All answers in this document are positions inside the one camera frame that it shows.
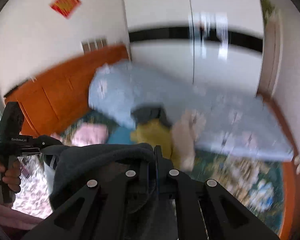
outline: black stripe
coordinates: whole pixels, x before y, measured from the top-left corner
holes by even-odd
[[[203,38],[203,30],[201,29],[201,39]],[[136,32],[129,32],[130,42],[150,41],[150,40],[189,40],[189,27],[165,27],[157,29],[147,29]],[[204,38],[205,41],[221,42],[217,37],[217,30],[211,29],[209,37]],[[239,33],[228,30],[228,43],[247,49],[252,49],[262,53],[263,39],[254,37],[249,34]]]
[[[183,26],[129,32],[130,42],[170,39],[189,40],[189,38],[189,27]]]

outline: light blue blanket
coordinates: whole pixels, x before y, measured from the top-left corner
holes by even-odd
[[[89,106],[127,128],[140,105],[160,104],[172,123],[188,110],[207,122],[196,148],[263,160],[291,161],[293,148],[261,98],[208,86],[191,86],[157,70],[121,61],[99,68],[90,84]]]

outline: yellow cloth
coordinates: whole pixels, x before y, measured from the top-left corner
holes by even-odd
[[[170,159],[172,142],[170,130],[163,126],[159,119],[153,119],[146,124],[138,124],[137,129],[130,134],[131,141],[148,143],[152,147],[161,146],[162,156]]]

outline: wardrobe door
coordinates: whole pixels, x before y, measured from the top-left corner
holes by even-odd
[[[260,0],[191,0],[194,84],[209,83],[255,95],[261,72]]]
[[[124,3],[132,61],[192,83],[190,0],[124,0]]]

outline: red paper sign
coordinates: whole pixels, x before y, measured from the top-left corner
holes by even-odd
[[[50,7],[68,19],[73,10],[80,4],[80,0],[56,0]]]

